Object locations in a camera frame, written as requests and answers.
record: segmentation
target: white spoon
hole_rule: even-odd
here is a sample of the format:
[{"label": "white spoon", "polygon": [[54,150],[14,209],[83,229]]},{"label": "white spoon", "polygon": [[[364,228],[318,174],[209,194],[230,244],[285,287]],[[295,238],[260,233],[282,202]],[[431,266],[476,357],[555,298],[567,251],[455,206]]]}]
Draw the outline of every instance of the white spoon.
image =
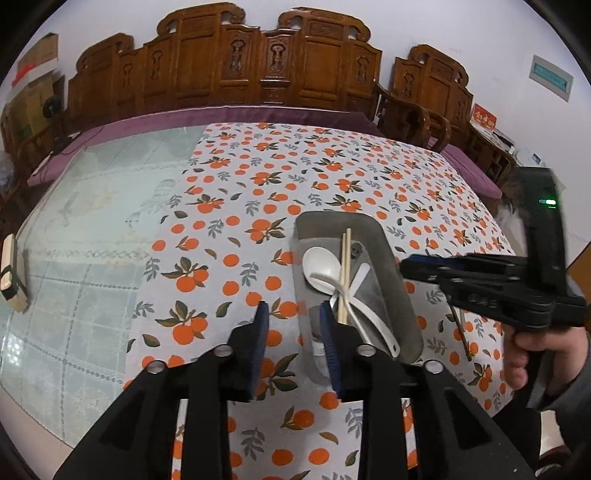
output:
[{"label": "white spoon", "polygon": [[369,337],[367,337],[365,329],[351,309],[351,304],[361,313],[363,313],[371,323],[374,324],[378,332],[383,337],[391,355],[394,358],[398,356],[400,353],[400,346],[382,319],[378,317],[375,312],[371,310],[366,304],[354,297],[351,297],[348,291],[349,289],[345,288],[338,282],[337,279],[340,275],[340,262],[331,251],[322,247],[309,248],[306,253],[304,253],[304,257],[302,257],[302,268],[304,270],[304,276],[306,280],[316,290],[321,291],[327,295],[332,295],[335,292],[335,289],[337,289],[343,295],[343,297],[345,297],[345,307],[347,308],[347,312],[355,321],[355,328],[357,328],[361,334],[364,342],[370,343]]},{"label": "white spoon", "polygon": [[[371,268],[370,268],[369,264],[367,264],[367,263],[362,263],[359,266],[359,268],[357,269],[357,272],[355,272],[355,276],[353,277],[353,281],[351,282],[351,285],[349,286],[349,295],[351,297],[355,297],[355,294],[359,290],[359,287],[361,286],[361,284],[365,280],[365,277],[367,277],[369,270],[371,270]],[[333,293],[333,295],[330,298],[330,308],[333,310],[335,309],[336,299],[338,298],[338,296],[339,296],[339,291],[335,290],[335,292]]]},{"label": "white spoon", "polygon": [[351,309],[351,305],[353,305],[353,307],[355,307],[363,315],[365,315],[367,319],[377,328],[379,334],[384,339],[386,347],[390,351],[392,357],[396,358],[400,354],[400,346],[398,344],[398,341],[396,340],[396,337],[392,334],[390,329],[386,326],[384,321],[380,317],[378,317],[376,313],[372,309],[370,309],[365,303],[363,303],[359,299],[356,299],[355,297],[351,297],[349,295],[349,292],[347,291],[347,289],[345,289],[342,283],[336,281],[334,278],[331,278],[328,275],[318,273],[312,273],[311,277],[317,280],[321,280],[322,282],[331,284],[335,289],[339,291],[339,293],[343,296],[343,299],[345,301],[345,307],[347,308],[347,312],[349,313],[349,316],[353,319],[355,328],[359,330],[359,332],[361,333],[361,337],[363,338],[363,341],[365,343],[370,343],[369,338],[366,338],[367,333],[363,329],[361,322],[357,318],[357,315],[355,315],[355,312],[353,312],[353,310]]}]

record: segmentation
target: gray tray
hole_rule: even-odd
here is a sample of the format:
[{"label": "gray tray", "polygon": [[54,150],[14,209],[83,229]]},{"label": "gray tray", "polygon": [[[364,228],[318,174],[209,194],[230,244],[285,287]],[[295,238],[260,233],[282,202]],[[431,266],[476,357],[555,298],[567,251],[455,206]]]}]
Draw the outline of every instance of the gray tray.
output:
[{"label": "gray tray", "polygon": [[[293,274],[295,297],[298,302],[298,321],[306,353],[307,370],[313,381],[326,384],[326,369],[318,367],[319,306],[329,298],[312,288],[304,278],[301,259],[311,247],[323,247],[340,259],[341,236],[352,230],[351,279],[362,263],[371,267],[365,281],[355,294],[390,328],[400,344],[398,359],[415,362],[423,351],[423,336],[416,321],[402,275],[396,266],[392,249],[377,220],[362,213],[304,212],[295,220],[291,250],[294,255]],[[359,320],[367,325],[372,343],[388,352],[374,326],[358,312]]]}]

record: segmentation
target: screw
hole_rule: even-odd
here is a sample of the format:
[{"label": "screw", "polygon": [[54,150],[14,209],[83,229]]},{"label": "screw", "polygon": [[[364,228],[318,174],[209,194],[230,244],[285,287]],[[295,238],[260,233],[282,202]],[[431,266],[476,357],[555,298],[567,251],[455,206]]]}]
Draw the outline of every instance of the screw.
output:
[{"label": "screw", "polygon": [[359,345],[357,347],[357,353],[361,356],[374,356],[375,347],[367,343],[364,343],[363,345]]},{"label": "screw", "polygon": [[162,360],[152,360],[146,367],[146,370],[151,374],[159,374],[167,368],[168,366]]},{"label": "screw", "polygon": [[423,366],[432,374],[440,374],[443,372],[443,364],[437,360],[428,360]]},{"label": "screw", "polygon": [[215,356],[230,356],[234,353],[234,350],[229,345],[218,345],[214,348],[213,353]]}]

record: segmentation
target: purple cushion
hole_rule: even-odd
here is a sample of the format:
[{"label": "purple cushion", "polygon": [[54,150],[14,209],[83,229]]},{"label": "purple cushion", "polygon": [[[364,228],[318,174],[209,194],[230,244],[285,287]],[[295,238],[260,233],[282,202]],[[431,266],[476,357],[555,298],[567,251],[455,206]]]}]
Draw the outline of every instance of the purple cushion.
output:
[{"label": "purple cushion", "polygon": [[[431,147],[436,141],[436,138],[431,138],[429,146]],[[448,145],[443,149],[441,155],[456,169],[477,195],[491,199],[500,199],[502,197],[503,193],[500,188],[459,148]]]},{"label": "purple cushion", "polygon": [[33,185],[55,180],[82,147],[90,147],[109,140],[157,130],[209,125],[216,122],[266,122],[308,125],[383,137],[378,128],[361,112],[338,112],[314,108],[268,105],[188,108],[136,116],[82,132],[66,147],[65,151],[51,157],[46,165],[27,180],[27,183],[32,187]]}]

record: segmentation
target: orange fruit pattern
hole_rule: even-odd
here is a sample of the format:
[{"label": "orange fruit pattern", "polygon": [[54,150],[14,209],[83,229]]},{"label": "orange fruit pattern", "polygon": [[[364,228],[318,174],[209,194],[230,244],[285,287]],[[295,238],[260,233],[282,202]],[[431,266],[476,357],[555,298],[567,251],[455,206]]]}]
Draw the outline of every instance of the orange fruit pattern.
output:
[{"label": "orange fruit pattern", "polygon": [[[396,262],[415,253],[510,254],[509,245],[438,154],[300,125],[213,124],[205,133],[182,169],[173,192],[178,201],[165,207],[167,216],[146,249],[137,302],[153,312],[132,321],[125,384],[153,359],[174,367],[225,342],[265,301],[271,317],[257,400],[228,404],[233,480],[288,480],[307,471],[307,478],[332,478],[334,472],[356,478],[362,405],[341,403],[308,379],[304,367],[310,345],[298,314],[306,305],[294,295],[293,268],[300,260],[291,250],[297,216],[310,210],[364,213],[383,227]],[[438,289],[412,281],[404,287],[424,339],[421,357],[444,363],[494,415],[511,399],[500,324],[465,314],[474,355],[469,362]],[[414,466],[413,411],[407,401],[403,406],[407,460]],[[175,480],[182,437],[173,450]]]}]

